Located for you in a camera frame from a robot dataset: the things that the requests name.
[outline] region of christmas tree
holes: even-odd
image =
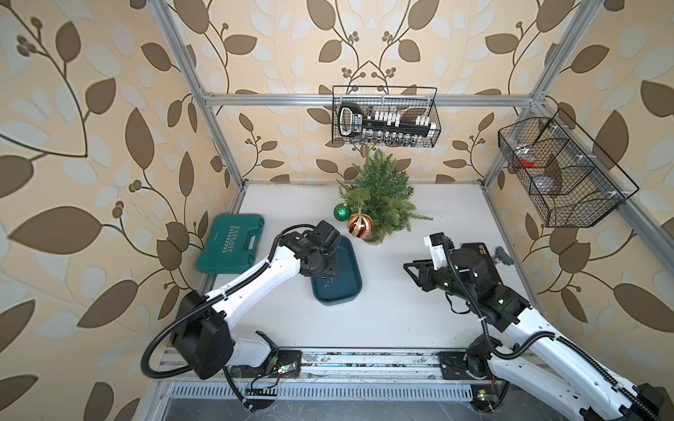
[[[367,238],[369,244],[380,244],[384,237],[402,229],[412,230],[411,220],[432,220],[416,214],[410,201],[414,189],[407,185],[405,171],[396,172],[393,155],[385,156],[381,150],[365,157],[352,185],[340,183],[340,196],[354,212],[360,210],[372,218],[373,230]]]

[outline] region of black tool holder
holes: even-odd
[[[390,86],[401,94],[376,94],[377,86],[332,87],[332,138],[353,145],[432,148],[440,136],[437,88]]]

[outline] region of white table surface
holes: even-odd
[[[350,302],[326,306],[311,291],[309,278],[297,275],[263,297],[239,321],[234,332],[261,330],[279,346],[372,348],[465,348],[481,333],[474,314],[451,312],[444,293],[423,292],[402,264],[430,259],[423,237],[444,232],[456,247],[483,242],[493,254],[505,243],[478,185],[415,185],[412,202],[433,221],[412,222],[371,246],[350,237],[363,289]],[[346,224],[332,216],[340,203],[337,186],[250,185],[240,213],[260,214],[265,226],[257,260],[268,252],[272,239],[285,228],[321,219],[350,236]],[[527,297],[514,266],[498,264],[505,285]],[[215,288],[231,276],[218,276]],[[465,304],[453,300],[458,311]],[[501,337],[496,329],[493,336]]]

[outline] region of red and gold ornament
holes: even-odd
[[[360,211],[357,214],[353,214],[346,221],[348,231],[351,235],[358,238],[367,238],[367,236],[372,234],[372,225],[372,218]]]

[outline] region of wallpaper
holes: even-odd
[[[497,153],[497,130],[516,118],[511,107],[441,107],[434,148],[375,146],[398,160],[412,182],[481,180]],[[241,172],[251,181],[353,180],[368,145],[331,139],[324,108],[223,106],[216,109]]]
[[[140,356],[198,288],[210,220],[229,208],[141,6],[0,0],[3,420],[131,420],[151,383]]]
[[[626,169],[641,187],[633,199],[670,234],[673,12],[665,0],[606,2],[549,97]],[[547,316],[609,368],[671,395],[672,274],[617,212],[592,228],[543,228],[511,172],[504,168],[490,196]]]
[[[528,94],[574,0],[168,0],[205,89]]]

